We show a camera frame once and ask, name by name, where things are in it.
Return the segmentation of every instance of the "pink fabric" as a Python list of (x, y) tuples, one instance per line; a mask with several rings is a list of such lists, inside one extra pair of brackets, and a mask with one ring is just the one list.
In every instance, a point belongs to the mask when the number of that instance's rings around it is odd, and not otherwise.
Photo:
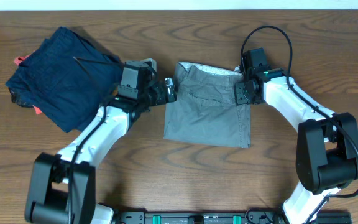
[[(22, 63), (26, 58), (28, 58), (31, 54), (26, 55), (24, 57), (17, 57), (13, 60), (13, 63), (15, 63), (17, 66), (20, 65), (20, 63)], [(42, 114), (42, 111), (40, 110), (40, 108), (32, 105), (32, 107), (34, 107), (35, 113), (36, 115)]]

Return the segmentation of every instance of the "wooden surface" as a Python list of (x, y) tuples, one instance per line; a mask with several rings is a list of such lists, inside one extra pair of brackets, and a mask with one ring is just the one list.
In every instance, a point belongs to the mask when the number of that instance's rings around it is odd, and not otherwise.
[[(233, 69), (244, 37), (264, 24), (290, 36), (299, 86), (358, 124), (358, 11), (0, 12), (0, 223), (24, 223), (34, 159), (78, 135), (10, 102), (4, 84), (16, 69), (14, 57), (67, 26), (122, 60), (156, 59), (162, 77), (171, 77), (179, 60)], [(255, 34), (246, 48), (253, 47), (264, 47), (275, 67), (287, 66), (288, 45), (278, 32)], [(153, 108), (101, 164), (97, 201), (150, 211), (277, 208), (298, 182), (296, 132), (268, 105), (251, 106), (251, 113), (252, 145), (236, 149), (163, 140), (165, 107)], [(358, 223), (358, 197), (332, 199), (324, 208), (348, 210)]]

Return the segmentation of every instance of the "gray shorts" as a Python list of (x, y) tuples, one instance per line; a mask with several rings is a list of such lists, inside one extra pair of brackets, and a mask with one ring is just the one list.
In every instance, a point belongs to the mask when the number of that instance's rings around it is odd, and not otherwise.
[(164, 139), (212, 146), (250, 146), (250, 106), (236, 105), (241, 73), (178, 62), (178, 100), (165, 111)]

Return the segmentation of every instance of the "navy blue cloth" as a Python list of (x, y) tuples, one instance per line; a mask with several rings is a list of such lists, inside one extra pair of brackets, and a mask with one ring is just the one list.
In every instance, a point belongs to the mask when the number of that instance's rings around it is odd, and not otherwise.
[[(97, 86), (73, 57), (113, 62), (115, 65), (81, 62)], [(119, 59), (97, 51), (87, 40), (60, 27), (39, 49), (20, 63), (6, 82), (21, 100), (42, 110), (63, 131), (83, 131), (99, 108), (102, 97), (119, 83), (122, 67)]]

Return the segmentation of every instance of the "white wall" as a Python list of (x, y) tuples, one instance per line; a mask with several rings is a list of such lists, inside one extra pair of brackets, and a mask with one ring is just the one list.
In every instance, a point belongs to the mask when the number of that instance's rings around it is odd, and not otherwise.
[(358, 0), (0, 0), (0, 10), (358, 9)]

